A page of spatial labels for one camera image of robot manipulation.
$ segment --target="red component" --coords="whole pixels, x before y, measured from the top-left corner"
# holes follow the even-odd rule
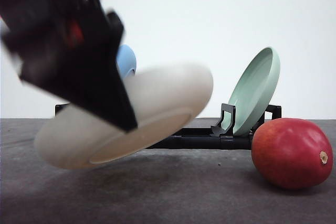
[[[67,44],[70,48],[74,48],[84,41],[82,30],[75,20],[68,24]]]
[[[260,126],[251,154],[258,171],[286,189],[322,183],[333,165],[328,138],[316,124],[303,119],[280,118]]]

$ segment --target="blue object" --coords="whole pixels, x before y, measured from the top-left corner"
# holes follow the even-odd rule
[[[117,53],[117,65],[122,79],[135,74],[137,69],[136,60],[135,54],[129,46],[122,45],[119,47]]]

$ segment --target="black dish rack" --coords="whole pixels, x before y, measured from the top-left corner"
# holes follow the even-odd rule
[[[56,105],[55,114],[67,105],[68,103]],[[230,125],[227,129],[221,127],[225,112],[230,114]],[[279,105],[268,105],[265,112],[272,113],[272,120],[281,118],[281,106]],[[182,128],[148,148],[250,150],[255,131],[265,122],[265,112],[252,129],[250,129],[247,136],[233,136],[233,128],[236,122],[236,107],[222,103],[221,117],[214,126],[206,128]]]

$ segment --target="gray table surface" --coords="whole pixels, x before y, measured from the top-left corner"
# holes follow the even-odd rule
[[[142,150],[65,170],[34,151],[45,122],[1,120],[1,223],[335,223],[335,168],[300,191],[267,183],[243,150]],[[335,153],[336,120],[315,122]]]

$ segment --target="dish rack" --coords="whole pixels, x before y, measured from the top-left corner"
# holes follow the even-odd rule
[[[67,105],[68,103],[56,105],[55,114]],[[255,123],[252,129],[250,129],[250,132],[246,136],[234,136],[233,128],[236,122],[236,107],[234,105],[222,103],[221,117],[214,126],[182,128],[148,148],[250,150],[254,133],[263,123],[265,123],[266,112],[272,114],[272,120],[281,118],[281,106],[268,105],[260,119]],[[230,124],[227,129],[221,127],[225,114],[230,115]]]

